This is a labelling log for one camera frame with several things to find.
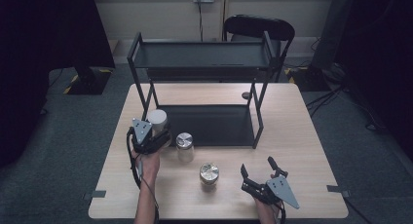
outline chair backrest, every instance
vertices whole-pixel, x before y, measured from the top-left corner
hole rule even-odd
[[[270,19],[249,15],[235,15],[227,18],[223,27],[223,40],[227,41],[227,34],[243,35],[247,37],[262,38],[264,31],[268,32],[268,35],[272,40],[286,41],[285,47],[280,56],[279,66],[276,70],[282,69],[283,62],[286,57],[288,48],[294,39],[295,30],[294,27],[287,21],[282,19]]]

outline human arm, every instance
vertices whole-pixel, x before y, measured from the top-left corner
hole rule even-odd
[[[134,224],[152,224],[155,220],[155,182],[160,167],[160,152],[140,155],[136,164],[142,163],[142,177]]]

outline carpeted floor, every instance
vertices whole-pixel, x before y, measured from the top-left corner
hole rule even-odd
[[[57,80],[47,96],[48,112],[24,154],[0,168],[0,223],[132,223],[92,220],[89,201],[83,199],[98,181],[133,83],[131,72],[126,64],[118,64],[102,95],[62,94],[75,71],[64,69],[58,74],[59,70],[50,74],[51,82]],[[284,75],[281,82],[287,82]],[[306,103],[323,94],[302,93]],[[367,116],[344,90],[314,114],[313,122],[337,182],[343,191],[350,191],[348,201],[357,211],[371,223],[411,223],[413,177],[406,167],[411,162],[400,160],[402,152],[391,135],[365,127]],[[367,223],[357,211],[349,205],[345,219],[288,219],[287,223]]]

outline light wood tabletop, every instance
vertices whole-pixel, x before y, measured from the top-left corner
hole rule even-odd
[[[142,88],[147,93],[149,85]],[[162,104],[244,104],[242,93],[249,91],[250,84],[156,84],[155,88]],[[250,108],[256,129],[254,105]],[[106,195],[93,198],[91,218],[134,218],[139,190],[131,174],[126,138],[131,119],[140,119],[142,112],[132,85],[96,186],[96,191],[104,190]],[[178,161],[174,147],[162,151],[156,181],[160,219],[257,219],[253,198],[241,190],[241,165],[245,165],[250,179],[264,183],[273,172],[267,162],[269,156],[288,171],[288,183],[300,205],[295,209],[285,204],[287,218],[348,215],[341,194],[327,191],[327,185],[337,183],[297,87],[269,84],[261,114],[264,130],[256,149],[197,147],[194,138],[195,158],[187,164]],[[206,190],[199,172],[201,165],[209,162],[219,167],[219,179],[214,189]]]

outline silver lid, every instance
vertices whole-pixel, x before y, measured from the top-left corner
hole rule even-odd
[[[213,163],[203,164],[200,168],[200,178],[206,185],[215,184],[219,177],[219,169]]]
[[[184,132],[176,137],[176,146],[180,149],[189,149],[192,147],[193,138],[190,133]]]

